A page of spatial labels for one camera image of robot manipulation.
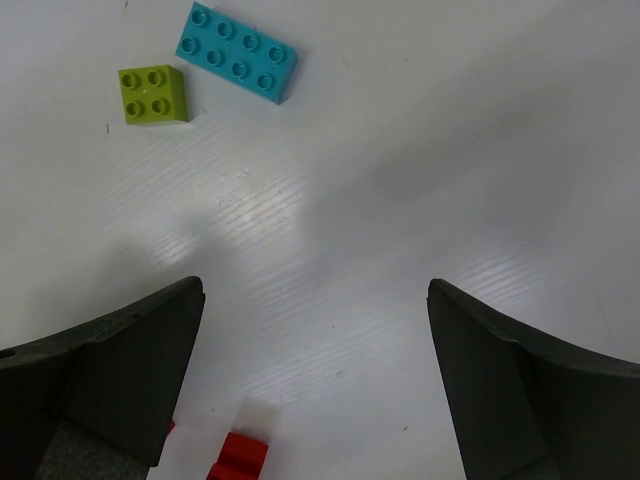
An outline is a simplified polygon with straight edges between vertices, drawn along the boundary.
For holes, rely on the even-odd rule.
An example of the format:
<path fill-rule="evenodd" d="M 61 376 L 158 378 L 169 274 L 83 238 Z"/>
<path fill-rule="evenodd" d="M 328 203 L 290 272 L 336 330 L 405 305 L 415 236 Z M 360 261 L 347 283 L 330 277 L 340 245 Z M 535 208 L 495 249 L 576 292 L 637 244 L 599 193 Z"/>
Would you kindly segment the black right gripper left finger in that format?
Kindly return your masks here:
<path fill-rule="evenodd" d="M 4 479 L 144 479 L 204 310 L 199 277 L 1 352 Z"/>

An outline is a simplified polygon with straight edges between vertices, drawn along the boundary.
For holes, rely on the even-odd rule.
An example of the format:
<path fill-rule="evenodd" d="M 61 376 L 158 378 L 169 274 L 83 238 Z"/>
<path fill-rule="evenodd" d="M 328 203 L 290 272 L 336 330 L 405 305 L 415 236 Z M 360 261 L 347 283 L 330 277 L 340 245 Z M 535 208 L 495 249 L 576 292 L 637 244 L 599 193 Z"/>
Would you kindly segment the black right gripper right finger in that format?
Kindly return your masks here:
<path fill-rule="evenodd" d="M 636 479 L 639 366 L 434 279 L 429 323 L 469 479 Z"/>

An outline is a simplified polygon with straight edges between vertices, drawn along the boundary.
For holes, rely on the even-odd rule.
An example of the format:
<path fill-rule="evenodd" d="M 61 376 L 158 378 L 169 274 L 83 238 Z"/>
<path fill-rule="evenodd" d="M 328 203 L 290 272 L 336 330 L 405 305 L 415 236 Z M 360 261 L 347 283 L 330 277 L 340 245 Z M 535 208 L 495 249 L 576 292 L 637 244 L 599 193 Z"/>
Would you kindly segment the lime green 2x2 lego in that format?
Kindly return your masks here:
<path fill-rule="evenodd" d="M 118 71 L 125 121 L 128 125 L 188 123 L 183 73 L 170 65 Z"/>

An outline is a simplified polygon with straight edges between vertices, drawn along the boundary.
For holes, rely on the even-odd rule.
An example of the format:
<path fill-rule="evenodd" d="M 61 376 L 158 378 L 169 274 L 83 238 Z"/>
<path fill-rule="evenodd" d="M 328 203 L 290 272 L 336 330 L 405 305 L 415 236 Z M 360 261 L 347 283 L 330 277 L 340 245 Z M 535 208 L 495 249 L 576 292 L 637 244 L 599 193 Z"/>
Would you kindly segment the small red 2x2 lego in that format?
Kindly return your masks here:
<path fill-rule="evenodd" d="M 258 480 L 269 446 L 241 433 L 230 432 L 207 480 Z"/>

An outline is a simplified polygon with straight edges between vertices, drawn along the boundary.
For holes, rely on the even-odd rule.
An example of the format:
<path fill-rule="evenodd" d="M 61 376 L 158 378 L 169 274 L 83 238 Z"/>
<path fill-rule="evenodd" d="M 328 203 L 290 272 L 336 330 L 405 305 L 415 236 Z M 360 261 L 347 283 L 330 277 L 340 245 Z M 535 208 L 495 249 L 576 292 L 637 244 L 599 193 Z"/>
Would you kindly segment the cyan 2x4 lego brick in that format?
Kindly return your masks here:
<path fill-rule="evenodd" d="M 298 63 L 293 47 L 198 2 L 176 55 L 276 105 L 283 102 Z"/>

